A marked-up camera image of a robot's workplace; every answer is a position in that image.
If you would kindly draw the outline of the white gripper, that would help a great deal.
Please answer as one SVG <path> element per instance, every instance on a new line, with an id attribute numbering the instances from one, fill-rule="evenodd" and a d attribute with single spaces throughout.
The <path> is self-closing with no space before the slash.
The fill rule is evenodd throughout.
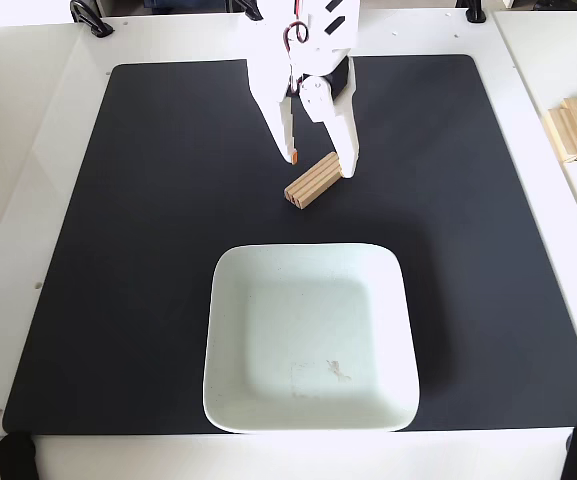
<path id="1" fill-rule="evenodd" d="M 250 92 L 277 149 L 291 165 L 297 163 L 297 150 L 289 96 L 300 91 L 311 121 L 326 127 L 341 175 L 354 176 L 359 141 L 348 55 L 356 43 L 359 6 L 358 1 L 245 3 L 251 21 L 245 34 Z"/>

